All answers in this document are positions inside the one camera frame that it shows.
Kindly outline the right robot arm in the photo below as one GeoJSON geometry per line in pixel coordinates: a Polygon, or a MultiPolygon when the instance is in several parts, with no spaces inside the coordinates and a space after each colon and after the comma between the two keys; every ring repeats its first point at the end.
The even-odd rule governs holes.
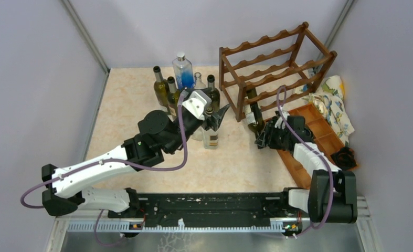
{"type": "Polygon", "coordinates": [[[280,212],[293,216],[298,210],[314,223],[347,223],[357,220],[356,177],[343,171],[319,150],[315,136],[297,115],[277,114],[256,138],[258,148],[288,151],[311,177],[308,189],[288,187],[279,202],[280,212]]]}

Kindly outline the clear whisky bottle black label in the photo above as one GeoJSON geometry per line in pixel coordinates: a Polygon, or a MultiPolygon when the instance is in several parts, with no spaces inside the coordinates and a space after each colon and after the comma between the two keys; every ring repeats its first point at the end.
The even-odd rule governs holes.
{"type": "Polygon", "coordinates": [[[206,149],[217,149],[218,148],[218,132],[216,128],[216,119],[214,118],[214,109],[208,107],[206,109],[206,121],[205,126],[203,127],[203,144],[206,149]]]}

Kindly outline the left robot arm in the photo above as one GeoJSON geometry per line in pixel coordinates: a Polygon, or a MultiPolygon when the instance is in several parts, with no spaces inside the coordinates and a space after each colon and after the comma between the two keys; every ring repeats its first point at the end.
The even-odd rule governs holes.
{"type": "Polygon", "coordinates": [[[106,190],[92,185],[154,168],[164,161],[164,154],[183,149],[183,133],[189,138],[200,127],[217,131],[229,107],[206,113],[202,120],[182,108],[182,124],[177,119],[171,120],[161,110],[153,110],[138,123],[139,133],[113,150],[69,167],[43,166],[42,180],[52,181],[42,193],[43,207],[51,216],[67,215],[78,209],[109,210],[116,218],[137,216],[141,203],[136,190],[106,190]]]}

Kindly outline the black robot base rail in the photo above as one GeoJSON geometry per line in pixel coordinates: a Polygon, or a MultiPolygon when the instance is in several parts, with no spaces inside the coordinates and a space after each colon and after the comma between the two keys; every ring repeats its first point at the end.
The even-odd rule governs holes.
{"type": "Polygon", "coordinates": [[[285,192],[274,193],[139,193],[139,203],[108,218],[145,218],[145,227],[268,227],[272,218],[307,217],[288,205],[285,192]]]}

